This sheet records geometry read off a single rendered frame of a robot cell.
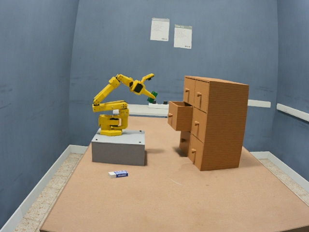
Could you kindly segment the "green 9v battery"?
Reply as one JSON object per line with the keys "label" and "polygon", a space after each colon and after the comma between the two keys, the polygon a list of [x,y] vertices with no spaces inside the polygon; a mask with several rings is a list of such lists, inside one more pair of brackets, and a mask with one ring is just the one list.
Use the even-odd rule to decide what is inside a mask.
{"label": "green 9v battery", "polygon": [[[152,94],[156,97],[157,96],[157,92],[156,91],[152,91]],[[148,99],[147,99],[147,101],[149,101],[149,102],[153,102],[154,101],[154,98],[151,98],[151,97],[149,97]]]}

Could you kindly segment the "brown chest of drawers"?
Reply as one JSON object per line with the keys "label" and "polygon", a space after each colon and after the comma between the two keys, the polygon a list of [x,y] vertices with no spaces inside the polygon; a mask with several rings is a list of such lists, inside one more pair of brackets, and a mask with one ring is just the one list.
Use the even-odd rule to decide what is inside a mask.
{"label": "brown chest of drawers", "polygon": [[195,82],[209,82],[207,111],[183,98],[183,102],[207,113],[204,141],[190,131],[191,136],[193,134],[203,142],[200,169],[180,146],[179,148],[200,171],[238,168],[245,133],[249,85],[184,76],[187,77],[195,79]]}

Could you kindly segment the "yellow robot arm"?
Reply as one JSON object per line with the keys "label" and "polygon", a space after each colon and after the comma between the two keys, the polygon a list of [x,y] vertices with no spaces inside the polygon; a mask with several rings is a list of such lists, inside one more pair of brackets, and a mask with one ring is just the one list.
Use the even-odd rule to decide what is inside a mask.
{"label": "yellow robot arm", "polygon": [[[121,74],[118,74],[116,77],[113,77],[111,80],[109,80],[110,83],[93,99],[93,112],[110,111],[117,109],[119,110],[119,115],[100,116],[100,135],[118,136],[122,134],[122,130],[125,130],[128,127],[129,109],[127,108],[127,103],[125,101],[113,101],[100,104],[100,102],[112,90],[114,90],[120,85],[120,81],[122,81],[122,83],[128,87],[132,86],[134,82],[132,78],[128,78]],[[119,126],[119,118],[121,118],[121,126]]]}

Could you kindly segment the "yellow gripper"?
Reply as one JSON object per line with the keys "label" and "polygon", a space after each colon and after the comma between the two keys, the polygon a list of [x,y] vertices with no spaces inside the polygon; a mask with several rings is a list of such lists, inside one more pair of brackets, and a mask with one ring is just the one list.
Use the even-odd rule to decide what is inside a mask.
{"label": "yellow gripper", "polygon": [[155,98],[155,96],[153,94],[151,94],[149,91],[147,91],[145,89],[145,85],[143,84],[144,80],[147,80],[147,79],[151,80],[151,77],[153,77],[153,76],[154,76],[154,74],[151,73],[151,74],[143,77],[142,81],[135,80],[133,82],[133,85],[129,88],[130,92],[133,91],[134,93],[136,93],[138,95],[140,95],[142,93],[142,94],[145,94],[145,95],[147,95],[147,96],[149,96],[151,98]]}

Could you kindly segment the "blue and white eraser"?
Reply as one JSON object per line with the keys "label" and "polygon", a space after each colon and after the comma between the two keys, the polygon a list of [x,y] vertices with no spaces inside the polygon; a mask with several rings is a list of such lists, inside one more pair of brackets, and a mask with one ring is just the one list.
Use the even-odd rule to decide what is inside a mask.
{"label": "blue and white eraser", "polygon": [[125,177],[128,176],[128,172],[127,171],[109,172],[108,176],[110,178]]}

